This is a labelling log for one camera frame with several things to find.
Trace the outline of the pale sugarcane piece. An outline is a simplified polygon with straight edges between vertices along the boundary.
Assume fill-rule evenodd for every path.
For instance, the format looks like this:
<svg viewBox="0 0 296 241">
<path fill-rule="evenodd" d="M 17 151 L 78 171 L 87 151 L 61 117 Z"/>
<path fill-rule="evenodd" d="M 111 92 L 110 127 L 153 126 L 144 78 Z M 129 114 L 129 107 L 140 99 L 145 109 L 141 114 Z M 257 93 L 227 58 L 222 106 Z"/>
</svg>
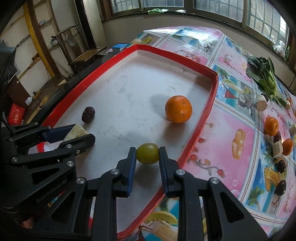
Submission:
<svg viewBox="0 0 296 241">
<path fill-rule="evenodd" d="M 275 142 L 273 144 L 273 157 L 277 158 L 281 156 L 282 152 L 283 152 L 282 142 L 281 141 Z"/>
<path fill-rule="evenodd" d="M 67 133 L 66 137 L 63 139 L 63 142 L 79 138 L 82 136 L 88 135 L 88 132 L 80 125 L 75 124 L 74 127 Z"/>
</svg>

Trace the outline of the green grape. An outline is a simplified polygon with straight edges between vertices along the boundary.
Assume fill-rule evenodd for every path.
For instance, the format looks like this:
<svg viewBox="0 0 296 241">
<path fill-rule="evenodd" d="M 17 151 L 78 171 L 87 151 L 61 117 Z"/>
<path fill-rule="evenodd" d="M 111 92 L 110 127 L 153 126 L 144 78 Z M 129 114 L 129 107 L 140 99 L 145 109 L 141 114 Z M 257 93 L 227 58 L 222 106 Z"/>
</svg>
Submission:
<svg viewBox="0 0 296 241">
<path fill-rule="evenodd" d="M 159 148 L 154 143 L 140 145 L 136 151 L 137 160 L 145 165 L 152 165 L 159 161 Z"/>
</svg>

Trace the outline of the dark purple plum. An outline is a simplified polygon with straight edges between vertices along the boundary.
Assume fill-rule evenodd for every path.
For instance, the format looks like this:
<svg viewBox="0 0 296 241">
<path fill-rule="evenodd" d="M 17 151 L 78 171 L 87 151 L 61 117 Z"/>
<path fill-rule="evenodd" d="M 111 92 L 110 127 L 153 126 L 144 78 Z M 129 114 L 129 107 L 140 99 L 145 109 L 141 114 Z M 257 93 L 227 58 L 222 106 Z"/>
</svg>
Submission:
<svg viewBox="0 0 296 241">
<path fill-rule="evenodd" d="M 282 196 L 282 195 L 285 194 L 286 189 L 287 189 L 287 182 L 286 182 L 286 180 L 281 180 L 281 181 L 277 184 L 274 193 L 275 193 L 277 196 Z"/>
</svg>

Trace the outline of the orange mandarin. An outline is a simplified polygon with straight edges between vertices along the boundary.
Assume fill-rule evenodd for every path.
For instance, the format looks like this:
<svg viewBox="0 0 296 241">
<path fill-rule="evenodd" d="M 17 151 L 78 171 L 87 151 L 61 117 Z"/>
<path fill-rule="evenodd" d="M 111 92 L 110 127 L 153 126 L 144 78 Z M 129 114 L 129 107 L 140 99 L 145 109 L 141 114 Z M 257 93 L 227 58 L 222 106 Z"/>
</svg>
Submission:
<svg viewBox="0 0 296 241">
<path fill-rule="evenodd" d="M 193 113 L 191 102 L 182 95 L 170 97 L 165 105 L 167 119 L 172 123 L 185 123 Z"/>
<path fill-rule="evenodd" d="M 278 133 L 279 130 L 279 124 L 278 120 L 272 116 L 269 116 L 266 118 L 264 123 L 264 132 L 273 137 Z"/>
<path fill-rule="evenodd" d="M 293 150 L 293 140 L 291 138 L 287 138 L 282 142 L 282 154 L 284 156 L 288 156 Z"/>
</svg>

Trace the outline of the large sugarcane chunk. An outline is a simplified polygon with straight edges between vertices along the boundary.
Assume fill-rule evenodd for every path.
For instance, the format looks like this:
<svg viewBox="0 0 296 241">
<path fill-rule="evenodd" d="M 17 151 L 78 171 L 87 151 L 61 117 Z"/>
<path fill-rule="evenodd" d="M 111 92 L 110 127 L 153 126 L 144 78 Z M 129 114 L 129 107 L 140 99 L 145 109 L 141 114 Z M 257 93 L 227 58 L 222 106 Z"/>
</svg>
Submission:
<svg viewBox="0 0 296 241">
<path fill-rule="evenodd" d="M 265 111 L 267 109 L 267 101 L 263 95 L 258 95 L 255 98 L 255 105 L 258 111 Z"/>
</svg>

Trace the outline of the colourful fruit print tablecloth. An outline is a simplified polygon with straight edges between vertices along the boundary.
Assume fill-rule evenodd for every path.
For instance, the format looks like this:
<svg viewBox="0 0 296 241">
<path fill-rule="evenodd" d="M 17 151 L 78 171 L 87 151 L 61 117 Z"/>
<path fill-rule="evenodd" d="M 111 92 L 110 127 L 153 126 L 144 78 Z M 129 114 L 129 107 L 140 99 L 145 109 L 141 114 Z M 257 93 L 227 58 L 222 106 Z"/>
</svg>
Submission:
<svg viewBox="0 0 296 241">
<path fill-rule="evenodd" d="M 270 101 L 258 111 L 255 98 L 262 94 L 246 73 L 249 52 L 220 30 L 178 26 L 143 31 L 132 44 L 153 46 L 203 64 L 218 74 L 218 89 L 210 115 L 184 165 L 198 178 L 220 179 L 251 212 L 267 235 L 281 232 L 295 210 L 295 150 L 273 157 L 273 137 L 264 132 L 267 117 L 277 119 L 281 139 L 295 139 L 295 97 L 280 83 L 277 88 L 287 107 Z M 276 164 L 284 160 L 286 170 Z M 274 192 L 286 180 L 285 194 Z"/>
</svg>

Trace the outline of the red rimmed white tray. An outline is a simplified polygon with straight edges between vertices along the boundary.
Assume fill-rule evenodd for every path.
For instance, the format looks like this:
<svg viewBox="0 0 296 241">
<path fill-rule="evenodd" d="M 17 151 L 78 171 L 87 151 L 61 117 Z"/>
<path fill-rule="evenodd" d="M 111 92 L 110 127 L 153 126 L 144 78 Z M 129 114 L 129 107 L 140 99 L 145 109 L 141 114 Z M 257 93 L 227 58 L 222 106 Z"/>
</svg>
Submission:
<svg viewBox="0 0 296 241">
<path fill-rule="evenodd" d="M 173 52 L 134 45 L 116 54 L 85 77 L 53 109 L 41 115 L 45 126 L 82 124 L 84 109 L 95 117 L 85 124 L 94 146 L 76 158 L 77 175 L 92 180 L 116 167 L 131 147 L 154 143 L 165 147 L 179 166 L 187 161 L 212 109 L 218 75 Z M 167 100 L 186 97 L 193 113 L 185 123 L 170 122 Z"/>
</svg>

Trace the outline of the small jujube behind cube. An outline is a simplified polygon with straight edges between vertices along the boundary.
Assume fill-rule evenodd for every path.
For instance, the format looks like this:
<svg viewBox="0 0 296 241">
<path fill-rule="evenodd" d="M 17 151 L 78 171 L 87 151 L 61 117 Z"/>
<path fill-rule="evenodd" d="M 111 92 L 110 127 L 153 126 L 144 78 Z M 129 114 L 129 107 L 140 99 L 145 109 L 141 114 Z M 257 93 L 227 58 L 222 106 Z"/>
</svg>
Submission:
<svg viewBox="0 0 296 241">
<path fill-rule="evenodd" d="M 277 134 L 274 135 L 273 142 L 274 143 L 281 142 L 281 133 L 280 133 L 280 131 L 278 131 Z"/>
</svg>

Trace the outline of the dark wooden chair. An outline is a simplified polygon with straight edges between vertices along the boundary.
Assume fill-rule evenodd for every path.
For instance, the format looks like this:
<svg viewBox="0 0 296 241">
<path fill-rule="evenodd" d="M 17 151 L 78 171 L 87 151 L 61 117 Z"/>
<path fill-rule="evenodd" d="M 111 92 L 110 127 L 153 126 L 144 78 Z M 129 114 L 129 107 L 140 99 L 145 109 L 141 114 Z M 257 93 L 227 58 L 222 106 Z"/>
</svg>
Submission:
<svg viewBox="0 0 296 241">
<path fill-rule="evenodd" d="M 57 41 L 68 62 L 68 65 L 76 75 L 92 64 L 95 60 L 101 58 L 103 55 L 100 54 L 100 52 L 104 51 L 107 46 L 90 48 L 87 44 L 82 42 L 85 49 L 83 51 L 75 36 L 73 35 L 72 29 L 76 30 L 81 41 L 83 41 L 81 31 L 78 28 L 78 23 L 60 30 L 57 34 L 52 36 L 52 40 Z"/>
</svg>

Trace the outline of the pale cube chunk far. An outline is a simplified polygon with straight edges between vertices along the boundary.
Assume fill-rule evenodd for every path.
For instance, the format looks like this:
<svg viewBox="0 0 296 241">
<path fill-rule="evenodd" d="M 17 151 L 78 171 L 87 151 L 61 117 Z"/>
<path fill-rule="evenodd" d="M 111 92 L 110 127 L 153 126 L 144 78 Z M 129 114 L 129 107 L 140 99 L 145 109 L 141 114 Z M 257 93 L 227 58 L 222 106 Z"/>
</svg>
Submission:
<svg viewBox="0 0 296 241">
<path fill-rule="evenodd" d="M 289 127 L 289 132 L 290 135 L 292 137 L 294 137 L 296 135 L 296 123 L 293 123 L 290 127 Z"/>
</svg>

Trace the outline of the blue sponge block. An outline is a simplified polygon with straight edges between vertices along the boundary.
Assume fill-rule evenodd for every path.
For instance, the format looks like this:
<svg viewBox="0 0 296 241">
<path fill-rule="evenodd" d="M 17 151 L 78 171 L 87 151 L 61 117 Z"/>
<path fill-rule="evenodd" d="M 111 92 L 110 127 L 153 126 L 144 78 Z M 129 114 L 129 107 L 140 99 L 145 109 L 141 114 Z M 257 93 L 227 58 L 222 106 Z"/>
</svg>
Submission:
<svg viewBox="0 0 296 241">
<path fill-rule="evenodd" d="M 118 44 L 116 44 L 116 45 L 113 45 L 113 46 L 112 46 L 112 49 L 119 49 L 119 50 L 122 50 L 122 49 L 124 49 L 126 46 L 127 46 L 127 44 L 118 43 Z"/>
</svg>

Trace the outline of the dark jujube near vegetable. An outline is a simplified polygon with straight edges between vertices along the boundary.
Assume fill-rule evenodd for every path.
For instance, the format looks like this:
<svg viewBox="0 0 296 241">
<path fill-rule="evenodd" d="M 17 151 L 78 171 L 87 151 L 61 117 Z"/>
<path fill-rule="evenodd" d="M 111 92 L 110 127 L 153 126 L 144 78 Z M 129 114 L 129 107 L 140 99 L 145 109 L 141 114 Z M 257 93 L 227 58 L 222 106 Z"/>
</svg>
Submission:
<svg viewBox="0 0 296 241">
<path fill-rule="evenodd" d="M 266 102 L 269 102 L 269 97 L 265 93 L 262 93 L 261 95 L 266 99 Z"/>
</svg>

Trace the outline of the green leafy vegetable bunch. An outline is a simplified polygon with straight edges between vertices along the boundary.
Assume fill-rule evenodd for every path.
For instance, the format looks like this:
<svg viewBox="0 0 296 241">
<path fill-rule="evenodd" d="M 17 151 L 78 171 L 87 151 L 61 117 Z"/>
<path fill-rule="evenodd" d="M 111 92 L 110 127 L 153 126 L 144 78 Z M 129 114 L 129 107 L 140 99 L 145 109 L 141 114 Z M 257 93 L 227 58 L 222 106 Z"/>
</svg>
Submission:
<svg viewBox="0 0 296 241">
<path fill-rule="evenodd" d="M 269 57 L 248 56 L 245 72 L 249 78 L 252 78 L 257 83 L 270 100 L 274 100 L 280 106 L 286 106 L 287 101 L 278 94 L 274 65 Z"/>
</svg>

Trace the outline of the green cloth on sill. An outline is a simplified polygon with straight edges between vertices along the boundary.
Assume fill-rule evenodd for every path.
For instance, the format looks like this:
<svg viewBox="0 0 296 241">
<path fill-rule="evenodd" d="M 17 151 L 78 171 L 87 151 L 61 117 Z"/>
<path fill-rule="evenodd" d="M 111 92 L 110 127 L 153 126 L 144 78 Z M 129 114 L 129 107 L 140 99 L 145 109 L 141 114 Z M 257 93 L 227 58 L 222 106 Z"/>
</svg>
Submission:
<svg viewBox="0 0 296 241">
<path fill-rule="evenodd" d="M 154 9 L 149 10 L 147 13 L 149 15 L 157 15 L 157 14 L 162 14 L 163 10 L 160 8 L 154 8 Z"/>
</svg>

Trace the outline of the white plastic bag on sill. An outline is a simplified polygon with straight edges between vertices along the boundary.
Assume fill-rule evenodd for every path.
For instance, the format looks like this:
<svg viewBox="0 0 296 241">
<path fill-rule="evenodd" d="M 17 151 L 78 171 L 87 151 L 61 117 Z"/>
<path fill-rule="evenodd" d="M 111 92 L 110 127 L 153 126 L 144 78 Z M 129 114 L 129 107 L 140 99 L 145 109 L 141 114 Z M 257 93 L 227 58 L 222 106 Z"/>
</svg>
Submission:
<svg viewBox="0 0 296 241">
<path fill-rule="evenodd" d="M 279 56 L 285 58 L 285 43 L 279 40 L 277 45 L 273 45 L 273 50 L 276 51 Z"/>
</svg>

